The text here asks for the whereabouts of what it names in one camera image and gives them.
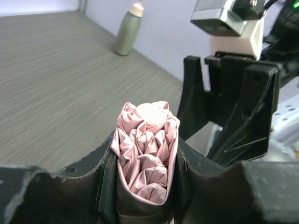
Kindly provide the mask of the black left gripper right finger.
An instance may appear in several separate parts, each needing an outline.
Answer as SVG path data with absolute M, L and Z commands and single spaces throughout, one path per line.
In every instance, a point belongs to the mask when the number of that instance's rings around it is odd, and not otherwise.
M 241 161 L 225 168 L 179 140 L 173 216 L 177 224 L 296 224 L 299 165 Z

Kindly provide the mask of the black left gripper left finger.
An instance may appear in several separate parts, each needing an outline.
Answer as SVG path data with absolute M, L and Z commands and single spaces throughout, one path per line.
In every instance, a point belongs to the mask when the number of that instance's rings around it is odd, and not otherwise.
M 117 159 L 111 141 L 108 136 L 97 149 L 58 173 L 35 166 L 1 166 L 1 223 L 117 223 Z

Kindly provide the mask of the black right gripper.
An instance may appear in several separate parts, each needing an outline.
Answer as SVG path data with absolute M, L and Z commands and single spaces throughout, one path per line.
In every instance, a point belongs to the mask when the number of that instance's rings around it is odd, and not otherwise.
M 211 93 L 237 102 L 207 157 L 229 166 L 265 155 L 272 115 L 278 105 L 279 63 L 224 52 L 219 57 L 207 56 L 204 61 L 210 91 L 204 90 L 201 58 L 184 58 L 183 91 L 177 113 L 180 138 L 188 140 L 213 120 L 208 96 Z

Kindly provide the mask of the pink folding umbrella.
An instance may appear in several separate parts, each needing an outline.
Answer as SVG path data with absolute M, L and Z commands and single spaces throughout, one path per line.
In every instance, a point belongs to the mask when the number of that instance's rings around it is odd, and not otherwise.
M 171 220 L 179 125 L 165 101 L 123 106 L 110 145 L 117 156 L 120 223 L 166 224 Z

